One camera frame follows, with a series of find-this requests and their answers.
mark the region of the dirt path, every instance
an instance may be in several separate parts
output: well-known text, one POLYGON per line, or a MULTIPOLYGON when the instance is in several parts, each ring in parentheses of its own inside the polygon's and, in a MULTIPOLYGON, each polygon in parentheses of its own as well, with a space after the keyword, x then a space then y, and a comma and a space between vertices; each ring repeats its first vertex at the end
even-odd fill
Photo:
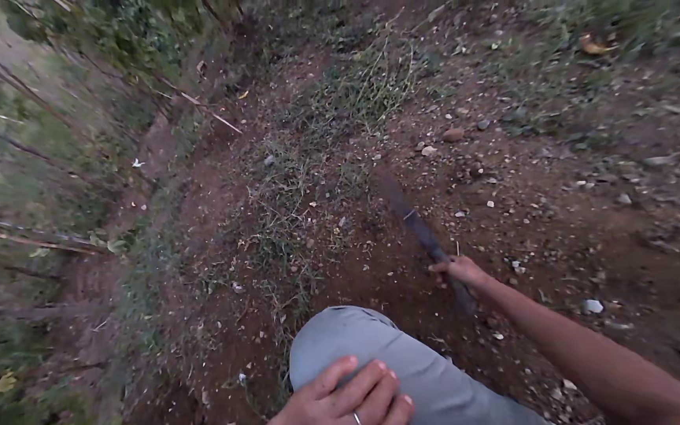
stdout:
MULTIPOLYGON (((354 13, 359 22, 374 16, 385 22, 402 6, 407 8, 395 24, 409 28, 437 7, 369 5, 354 13)), ((155 364, 163 371, 162 384, 141 391, 138 406, 154 408, 136 409, 129 423, 262 422, 284 402, 286 393, 274 387, 284 374, 291 335, 313 312, 340 304, 381 311, 489 388, 555 423, 601 421, 505 319, 484 309, 475 318, 453 311, 448 289, 425 272, 429 260, 387 210, 375 182, 388 172, 450 253, 471 256, 506 284, 680 379, 680 157, 676 171, 643 164, 649 157, 680 155, 680 113, 654 113, 623 131, 626 140, 659 131, 656 143, 649 138, 602 150, 572 151, 561 136, 510 135, 515 123, 504 117, 520 102, 489 73, 487 62, 496 60, 495 53, 474 46, 496 31, 518 31, 523 23, 508 6, 465 12, 449 11, 423 25, 421 49, 451 52, 467 38, 473 54, 442 60, 379 131, 344 134, 347 142, 327 150, 322 162, 300 157, 305 161, 296 164, 303 165, 288 169, 291 179, 321 178, 301 187, 300 212, 292 212, 300 226, 280 234, 286 240, 277 245, 282 252, 271 253, 273 264, 257 261, 276 246, 264 242, 269 229, 259 223, 272 212, 291 211, 270 207, 259 191, 274 179, 269 157, 280 160, 271 154, 279 153, 276 140, 285 134, 287 140, 302 140, 308 132, 286 122, 284 113, 334 67, 355 59, 343 51, 343 42, 307 39, 303 53, 277 61, 269 82, 250 85, 247 96, 228 104, 234 105, 228 118, 245 134, 213 125, 190 167, 179 172, 185 182, 179 203, 184 259, 181 275, 163 282, 160 291, 160 333, 167 345, 155 354, 155 364), (444 88, 448 95, 433 95, 444 88), (658 130, 664 126, 674 127, 658 130), (443 141, 451 128, 463 128, 463 136, 443 141), (422 142, 435 153, 424 156, 417 148, 422 142), (358 196, 335 198, 333 187, 348 179, 342 174, 348 164, 360 170, 352 177, 371 176, 369 187, 358 196), (265 275, 269 267, 281 274, 265 275), (294 295, 285 286, 301 292, 294 295), (585 299, 599 300, 604 311, 581 314, 585 299)), ((630 116, 627 102, 641 83, 640 71, 632 71, 618 98, 602 98, 612 108, 601 108, 604 113, 630 116)), ((680 97, 667 102, 680 104, 680 97)), ((166 125, 155 124, 153 133, 160 131, 170 134, 166 125)), ((157 142, 149 142, 156 156, 141 158, 154 173, 167 169, 172 154, 157 142)), ((285 190, 293 181, 282 182, 285 190)), ((148 199, 127 202, 140 206, 148 199)), ((82 266, 92 272, 79 273, 78 281, 111 281, 116 262, 82 266)), ((94 333, 99 332, 87 334, 98 338, 94 333)), ((113 333, 107 335, 111 340, 113 333)))

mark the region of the soil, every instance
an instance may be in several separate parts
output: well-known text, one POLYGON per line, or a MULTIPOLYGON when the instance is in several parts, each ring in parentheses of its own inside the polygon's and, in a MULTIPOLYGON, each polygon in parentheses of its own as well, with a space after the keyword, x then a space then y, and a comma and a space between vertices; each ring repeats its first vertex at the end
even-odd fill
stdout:
MULTIPOLYGON (((389 20, 402 6, 406 9, 400 24, 415 25, 437 5, 367 4, 357 13, 382 13, 382 19, 389 20)), ((475 7, 472 12, 465 18, 466 27, 478 28, 476 33, 522 25, 508 7, 475 7)), ((459 30, 450 26, 443 21, 438 30, 427 25, 421 31, 431 44, 447 44, 447 34, 459 30)), ((244 200, 252 181, 242 170, 262 160, 255 152, 279 126, 278 112, 318 80, 333 60, 317 42, 307 40, 307 45, 303 54, 276 65, 273 85, 256 82, 236 103, 238 111, 231 111, 228 118, 246 133, 238 135, 215 124, 185 171, 189 184, 181 220, 187 228, 190 272, 165 289, 164 332, 173 343, 168 353, 160 354, 158 365, 169 377, 160 390, 150 390, 140 399, 128 423, 263 423, 264 412, 279 403, 273 387, 283 354, 275 343, 281 318, 274 316, 271 301, 256 285, 246 284, 264 277, 243 267, 247 254, 242 250, 233 254, 228 247, 237 240, 225 229, 233 212, 239 212, 245 224, 250 220, 244 200), (206 276, 209 267, 222 263, 239 265, 244 292, 225 284, 200 299, 200 292, 184 283, 195 282, 196 276, 206 276), (239 383, 241 373, 246 385, 239 383)), ((490 389, 549 420, 601 423, 600 412, 589 400, 564 389, 559 372, 504 318, 485 308, 475 317, 455 311, 449 289, 426 272, 429 259, 388 211, 384 191, 375 182, 388 174, 398 179, 446 251, 472 257, 506 284, 680 379, 680 156, 675 171, 639 162, 680 155, 680 115, 641 120, 624 131, 628 143, 601 150, 571 152, 568 142, 548 135, 513 137, 508 124, 500 121, 510 101, 505 101, 503 88, 480 72, 479 62, 467 56, 450 58, 427 84, 457 81, 453 96, 433 102, 420 90, 388 119, 382 132, 388 138, 355 135, 346 145, 342 154, 366 164, 373 184, 368 202, 316 212, 317 218, 322 213, 335 220, 346 218, 338 228, 349 248, 339 262, 317 264, 325 280, 311 307, 314 312, 331 305, 379 310, 490 389), (477 128, 482 120, 490 121, 485 130, 477 128), (454 127, 465 129, 465 137, 456 143, 442 141, 440 136, 454 127), (415 150, 420 141, 437 148, 437 153, 421 155, 415 150), (382 159, 373 159, 377 154, 382 159), (636 177, 625 177, 631 174, 636 177), (622 193, 628 194, 630 204, 618 201, 622 193), (465 216, 456 216, 458 212, 465 216), (585 299, 601 301, 604 311, 582 314, 585 299), (561 397, 552 396, 555 389, 562 390, 561 397)), ((646 73, 642 71, 656 67, 657 63, 641 63, 632 68, 630 80, 602 108, 604 114, 631 116, 646 73)), ((668 102, 680 104, 680 95, 668 102)), ((158 152, 165 150, 165 143, 174 143, 168 139, 170 126, 160 117, 152 128, 152 157, 141 159, 148 162, 151 176, 165 169, 169 160, 158 152), (162 142, 160 134, 167 135, 162 142)), ((128 194, 122 202, 127 204, 132 197, 137 195, 128 194)), ((314 237, 316 250, 311 255, 322 263, 329 237, 321 232, 314 237)), ((115 267, 116 259, 79 261, 73 279, 77 293, 103 297, 108 303, 115 267)), ((101 323, 100 318, 92 320, 91 328, 101 323)), ((112 329, 111 323, 104 327, 103 337, 101 332, 87 332, 92 340, 103 338, 107 344, 112 329)), ((81 361, 102 362, 100 356, 89 355, 89 346, 85 343, 79 350, 81 361)))

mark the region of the small stone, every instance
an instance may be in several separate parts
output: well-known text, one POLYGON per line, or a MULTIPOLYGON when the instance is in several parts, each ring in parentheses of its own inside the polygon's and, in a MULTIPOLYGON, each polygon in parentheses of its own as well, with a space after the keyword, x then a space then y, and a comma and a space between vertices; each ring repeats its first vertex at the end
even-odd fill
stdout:
POLYGON ((623 205, 631 205, 631 197, 628 196, 628 194, 620 194, 620 196, 617 199, 618 203, 621 203, 623 205))
POLYGON ((605 310, 605 307, 596 299, 587 299, 584 301, 584 304, 582 304, 582 311, 585 314, 599 314, 602 313, 603 310, 605 310))
POLYGON ((557 401, 563 401, 565 399, 565 396, 563 395, 563 392, 561 391, 560 388, 554 389, 550 393, 550 396, 553 397, 553 399, 556 399, 557 401))
POLYGON ((442 140, 445 140, 449 143, 453 143, 463 139, 463 136, 465 134, 466 131, 464 129, 461 128, 450 129, 448 131, 445 131, 445 133, 442 135, 442 140))
POLYGON ((667 157, 651 157, 642 161, 646 166, 667 166, 675 163, 676 153, 667 157))
POLYGON ((424 155, 425 157, 430 157, 437 153, 437 148, 434 148, 432 146, 427 146, 426 148, 421 150, 421 155, 424 155))
POLYGON ((579 390, 579 388, 569 380, 563 380, 563 388, 566 390, 579 390))

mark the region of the gray pants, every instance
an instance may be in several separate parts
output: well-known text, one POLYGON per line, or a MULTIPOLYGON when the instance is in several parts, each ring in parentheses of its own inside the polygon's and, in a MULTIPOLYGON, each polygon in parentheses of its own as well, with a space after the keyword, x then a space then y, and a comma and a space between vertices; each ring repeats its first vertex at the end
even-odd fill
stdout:
POLYGON ((332 362, 355 355, 359 368, 375 358, 401 379, 416 406, 411 425, 547 425, 532 410, 487 389, 446 358, 399 330, 384 315, 360 307, 330 307, 298 332, 290 349, 297 391, 332 362))

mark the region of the dry leaf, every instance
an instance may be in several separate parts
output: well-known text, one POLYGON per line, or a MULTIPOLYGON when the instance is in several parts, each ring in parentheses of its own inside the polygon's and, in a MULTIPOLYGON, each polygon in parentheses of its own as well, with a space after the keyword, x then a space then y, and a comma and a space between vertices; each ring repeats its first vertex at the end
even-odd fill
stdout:
POLYGON ((14 373, 6 372, 0 378, 0 392, 12 391, 14 384, 17 382, 17 379, 15 379, 15 377, 12 375, 14 375, 14 373))
POLYGON ((581 38, 579 38, 579 43, 581 44, 581 49, 584 52, 586 52, 588 54, 594 54, 595 56, 605 54, 606 52, 616 48, 616 47, 605 47, 603 45, 595 43, 591 39, 591 34, 583 35, 581 38))

